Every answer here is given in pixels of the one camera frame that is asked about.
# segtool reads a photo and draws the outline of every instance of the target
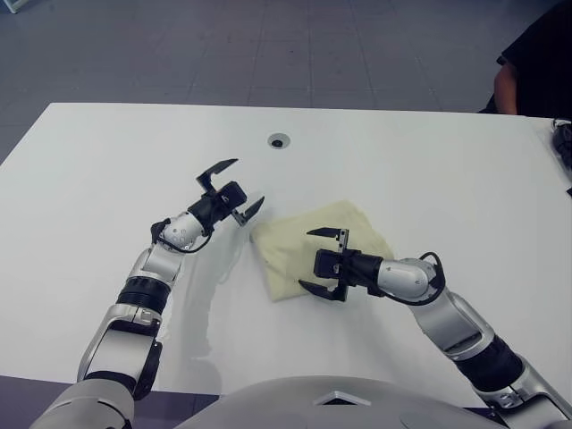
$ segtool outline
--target black shirt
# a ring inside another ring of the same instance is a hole
[[[502,56],[517,69],[518,114],[572,118],[572,0],[550,9]]]

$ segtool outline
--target gray floor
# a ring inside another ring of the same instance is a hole
[[[473,112],[555,0],[0,4],[0,162],[53,101]]]

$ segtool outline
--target floor tile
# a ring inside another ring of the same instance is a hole
[[[248,105],[249,88],[193,87],[186,102],[192,105]]]
[[[262,42],[252,85],[267,88],[309,87],[308,41]]]
[[[127,103],[180,105],[189,96],[189,87],[132,87],[125,97]]]
[[[312,86],[316,89],[370,89],[363,57],[360,54],[313,57]]]
[[[274,42],[287,42],[287,41],[306,41],[309,37],[307,30],[280,30],[280,29],[265,29],[262,31],[261,37],[263,40],[270,40]]]
[[[265,107],[310,107],[310,93],[305,89],[253,88],[248,104]]]
[[[373,109],[372,91],[326,91],[316,90],[312,94],[312,107],[323,109]]]
[[[213,88],[243,88],[250,85],[255,58],[247,56],[213,56],[200,64],[194,85]]]
[[[312,34],[310,40],[312,56],[361,55],[362,48],[357,34],[325,32]]]
[[[313,33],[327,33],[333,29],[338,33],[356,33],[356,23],[350,9],[347,13],[340,14],[321,11],[310,13],[310,30]]]
[[[438,101],[428,88],[377,89],[374,91],[375,107],[381,110],[440,111]]]
[[[218,30],[209,39],[205,56],[251,56],[257,55],[260,31]]]

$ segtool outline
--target white table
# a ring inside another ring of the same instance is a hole
[[[572,204],[547,138],[524,117],[190,105],[53,104],[0,168],[0,374],[72,382],[149,226],[238,157],[257,221],[347,198],[398,257],[439,253],[450,288],[572,397]],[[267,146],[285,132],[284,150]],[[388,380],[482,405],[408,310],[271,303],[248,232],[232,220],[189,257],[165,310],[155,389],[227,393],[300,374]]]

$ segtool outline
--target person's arm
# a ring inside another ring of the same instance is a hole
[[[494,78],[494,104],[500,114],[518,114],[517,71],[506,62]]]

